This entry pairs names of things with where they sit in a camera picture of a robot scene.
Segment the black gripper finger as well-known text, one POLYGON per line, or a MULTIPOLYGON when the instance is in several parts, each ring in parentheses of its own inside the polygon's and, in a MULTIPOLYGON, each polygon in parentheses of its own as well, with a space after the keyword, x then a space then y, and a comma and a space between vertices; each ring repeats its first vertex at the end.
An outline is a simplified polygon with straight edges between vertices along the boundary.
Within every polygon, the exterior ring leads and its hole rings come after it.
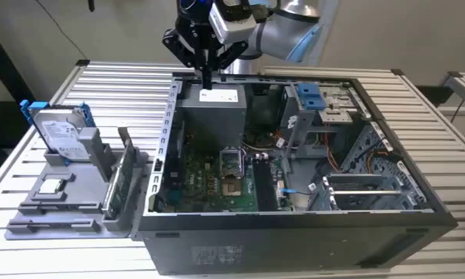
POLYGON ((248 48, 246 41, 238 41, 230 44, 226 50, 218 54, 218 50, 224 45, 218 41, 212 41, 206 55, 206 89, 212 88, 212 73, 220 69, 225 69, 238 58, 248 48))
POLYGON ((176 28, 168 29, 164 32, 162 44, 186 67, 201 72, 201 85, 206 89, 208 66, 200 35, 194 28, 184 31, 184 34, 185 36, 181 36, 176 28))

